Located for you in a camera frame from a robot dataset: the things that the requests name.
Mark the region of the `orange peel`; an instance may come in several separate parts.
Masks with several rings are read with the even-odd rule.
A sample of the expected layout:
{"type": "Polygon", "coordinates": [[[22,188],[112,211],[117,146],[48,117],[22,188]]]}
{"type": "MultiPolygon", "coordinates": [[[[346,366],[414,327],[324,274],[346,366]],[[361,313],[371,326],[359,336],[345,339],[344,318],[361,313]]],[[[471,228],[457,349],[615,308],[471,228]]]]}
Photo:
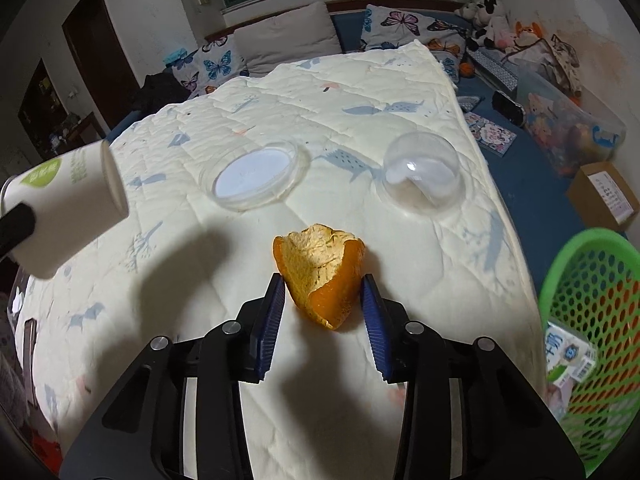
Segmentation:
{"type": "Polygon", "coordinates": [[[329,330],[340,328],[360,294],[363,241],[315,223],[277,236],[272,254],[296,307],[329,330]]]}

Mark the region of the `colourful picture book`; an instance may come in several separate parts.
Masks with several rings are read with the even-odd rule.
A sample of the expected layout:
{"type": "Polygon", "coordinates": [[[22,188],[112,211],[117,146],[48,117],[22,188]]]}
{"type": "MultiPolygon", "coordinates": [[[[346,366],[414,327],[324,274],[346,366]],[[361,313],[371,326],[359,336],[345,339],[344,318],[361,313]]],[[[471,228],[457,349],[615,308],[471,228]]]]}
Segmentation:
{"type": "Polygon", "coordinates": [[[477,143],[498,156],[506,154],[516,134],[473,112],[464,114],[466,124],[477,143]]]}

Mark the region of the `butterfly pillow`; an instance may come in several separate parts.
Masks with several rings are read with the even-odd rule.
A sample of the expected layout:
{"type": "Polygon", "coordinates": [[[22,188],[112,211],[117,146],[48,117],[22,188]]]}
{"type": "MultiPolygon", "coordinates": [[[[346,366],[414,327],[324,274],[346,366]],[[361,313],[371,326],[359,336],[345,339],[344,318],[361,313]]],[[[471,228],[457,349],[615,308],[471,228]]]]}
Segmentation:
{"type": "Polygon", "coordinates": [[[213,93],[234,77],[248,75],[232,35],[215,39],[192,53],[182,51],[169,67],[178,83],[189,91],[190,99],[213,93]]]}
{"type": "Polygon", "coordinates": [[[466,50],[464,27],[416,12],[367,5],[360,36],[360,49],[395,50],[419,41],[432,52],[442,69],[457,84],[466,50]]]}

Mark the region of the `clear round plastic container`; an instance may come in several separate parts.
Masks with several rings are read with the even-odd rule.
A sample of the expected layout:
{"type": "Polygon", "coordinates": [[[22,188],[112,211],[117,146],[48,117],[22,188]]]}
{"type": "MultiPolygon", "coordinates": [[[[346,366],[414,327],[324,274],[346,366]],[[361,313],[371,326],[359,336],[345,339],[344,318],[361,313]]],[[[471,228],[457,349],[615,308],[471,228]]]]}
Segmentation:
{"type": "Polygon", "coordinates": [[[243,212],[283,200],[309,164],[308,152],[293,140],[239,140],[205,159],[198,183],[217,206],[243,212]]]}

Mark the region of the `brown cardboard box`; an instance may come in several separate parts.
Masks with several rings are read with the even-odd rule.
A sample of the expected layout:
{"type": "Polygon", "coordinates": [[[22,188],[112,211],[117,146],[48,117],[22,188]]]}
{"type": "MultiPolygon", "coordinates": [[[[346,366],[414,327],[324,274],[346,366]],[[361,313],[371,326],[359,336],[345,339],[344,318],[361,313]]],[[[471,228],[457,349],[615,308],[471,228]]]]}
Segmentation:
{"type": "Polygon", "coordinates": [[[566,196],[587,228],[626,232],[639,214],[639,201],[612,162],[581,166],[566,196]]]}

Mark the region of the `small black device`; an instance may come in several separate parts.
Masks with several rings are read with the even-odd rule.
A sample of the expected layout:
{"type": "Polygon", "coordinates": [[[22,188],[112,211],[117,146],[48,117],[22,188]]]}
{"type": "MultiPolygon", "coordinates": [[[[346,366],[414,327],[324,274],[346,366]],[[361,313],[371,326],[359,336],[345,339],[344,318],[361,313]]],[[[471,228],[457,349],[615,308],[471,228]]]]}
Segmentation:
{"type": "Polygon", "coordinates": [[[492,108],[506,118],[512,125],[522,128],[525,124],[526,111],[520,103],[515,102],[504,92],[496,90],[491,98],[492,108]]]}

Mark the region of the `butterfly pillow left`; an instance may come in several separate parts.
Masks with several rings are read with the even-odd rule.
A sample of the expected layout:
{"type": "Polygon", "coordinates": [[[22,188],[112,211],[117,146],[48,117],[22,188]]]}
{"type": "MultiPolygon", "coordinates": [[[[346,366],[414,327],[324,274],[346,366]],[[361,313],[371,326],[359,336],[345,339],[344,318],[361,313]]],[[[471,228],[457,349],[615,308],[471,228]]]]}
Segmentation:
{"type": "Polygon", "coordinates": [[[182,51],[169,67],[178,83],[189,91],[190,99],[213,93],[234,77],[248,75],[232,35],[215,39],[192,53],[182,51]]]}

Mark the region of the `dark wooden door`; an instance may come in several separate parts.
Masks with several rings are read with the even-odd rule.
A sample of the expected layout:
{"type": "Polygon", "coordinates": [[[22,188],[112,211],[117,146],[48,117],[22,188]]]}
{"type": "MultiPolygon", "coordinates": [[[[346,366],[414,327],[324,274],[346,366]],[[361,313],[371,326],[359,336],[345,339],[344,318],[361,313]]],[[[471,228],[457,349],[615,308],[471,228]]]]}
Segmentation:
{"type": "Polygon", "coordinates": [[[79,0],[62,25],[63,34],[94,105],[108,128],[130,112],[140,89],[104,0],[79,0]]]}

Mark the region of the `blue white milk carton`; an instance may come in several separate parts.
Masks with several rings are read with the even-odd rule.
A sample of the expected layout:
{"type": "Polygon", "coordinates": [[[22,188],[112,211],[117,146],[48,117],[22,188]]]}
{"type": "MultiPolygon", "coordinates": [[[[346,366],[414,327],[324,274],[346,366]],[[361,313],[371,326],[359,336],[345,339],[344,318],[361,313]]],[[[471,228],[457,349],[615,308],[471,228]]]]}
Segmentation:
{"type": "Polygon", "coordinates": [[[550,318],[544,334],[547,379],[556,388],[562,388],[569,380],[584,382],[596,370],[597,348],[568,326],[550,318]]]}

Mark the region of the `green plastic mesh basket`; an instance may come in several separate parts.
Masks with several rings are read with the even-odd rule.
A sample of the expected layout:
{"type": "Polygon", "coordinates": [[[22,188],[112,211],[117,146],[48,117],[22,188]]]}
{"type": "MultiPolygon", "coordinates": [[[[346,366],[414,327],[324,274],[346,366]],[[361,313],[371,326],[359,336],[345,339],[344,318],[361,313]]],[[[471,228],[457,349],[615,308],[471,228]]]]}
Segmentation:
{"type": "Polygon", "coordinates": [[[541,319],[558,322],[596,349],[572,388],[561,426],[587,474],[639,427],[639,252],[602,228],[573,236],[555,257],[538,297],[541,319]]]}

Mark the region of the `white paper cup green logo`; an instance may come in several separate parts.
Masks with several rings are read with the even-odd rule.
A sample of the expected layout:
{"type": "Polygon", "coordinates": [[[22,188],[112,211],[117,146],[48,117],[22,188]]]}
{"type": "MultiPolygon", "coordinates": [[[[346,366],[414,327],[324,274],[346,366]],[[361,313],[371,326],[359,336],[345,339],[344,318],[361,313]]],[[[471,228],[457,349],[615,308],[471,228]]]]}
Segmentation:
{"type": "Polygon", "coordinates": [[[106,141],[6,180],[1,217],[19,203],[32,207],[35,232],[7,257],[42,280],[53,278],[63,263],[129,216],[124,182],[106,141]]]}

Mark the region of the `plush toy pile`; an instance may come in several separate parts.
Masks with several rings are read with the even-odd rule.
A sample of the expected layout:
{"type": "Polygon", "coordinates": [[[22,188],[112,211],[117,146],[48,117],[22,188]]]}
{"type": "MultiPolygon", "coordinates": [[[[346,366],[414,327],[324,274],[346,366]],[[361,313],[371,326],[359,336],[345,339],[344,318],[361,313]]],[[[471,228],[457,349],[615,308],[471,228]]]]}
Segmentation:
{"type": "Polygon", "coordinates": [[[480,50],[502,65],[525,64],[573,102],[580,102],[582,83],[577,51],[557,34],[546,36],[536,22],[516,21],[511,25],[500,0],[465,3],[454,14],[471,24],[471,31],[466,36],[469,51],[480,50]]]}

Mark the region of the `butterfly pillow right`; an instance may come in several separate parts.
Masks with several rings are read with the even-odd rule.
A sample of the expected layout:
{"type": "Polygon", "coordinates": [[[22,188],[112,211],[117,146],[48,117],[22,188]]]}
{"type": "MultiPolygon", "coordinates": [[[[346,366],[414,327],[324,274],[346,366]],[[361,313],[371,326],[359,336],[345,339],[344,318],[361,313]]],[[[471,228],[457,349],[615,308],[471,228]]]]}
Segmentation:
{"type": "Polygon", "coordinates": [[[419,41],[432,52],[442,69],[457,84],[466,50],[464,27],[416,12],[367,5],[360,36],[360,49],[395,50],[419,41]]]}

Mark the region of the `clear plastic dome lid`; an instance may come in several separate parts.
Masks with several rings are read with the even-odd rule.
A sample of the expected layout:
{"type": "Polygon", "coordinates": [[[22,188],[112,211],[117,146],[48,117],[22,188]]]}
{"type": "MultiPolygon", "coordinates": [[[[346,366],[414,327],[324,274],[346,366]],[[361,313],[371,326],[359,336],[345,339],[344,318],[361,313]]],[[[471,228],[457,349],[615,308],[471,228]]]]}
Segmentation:
{"type": "Polygon", "coordinates": [[[462,195],[458,152],[431,131],[402,134],[386,150],[380,185],[398,207],[414,214],[438,214],[462,195]]]}

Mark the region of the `pink plastic package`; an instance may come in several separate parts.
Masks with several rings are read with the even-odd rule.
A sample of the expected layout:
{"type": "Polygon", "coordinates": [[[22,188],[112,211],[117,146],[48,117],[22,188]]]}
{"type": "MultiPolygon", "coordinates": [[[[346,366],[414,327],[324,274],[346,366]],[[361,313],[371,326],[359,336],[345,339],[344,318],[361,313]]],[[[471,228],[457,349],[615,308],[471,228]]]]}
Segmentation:
{"type": "Polygon", "coordinates": [[[547,392],[544,398],[546,399],[549,411],[558,422],[568,412],[574,385],[574,379],[568,378],[561,387],[555,384],[549,384],[547,386],[547,392]]]}

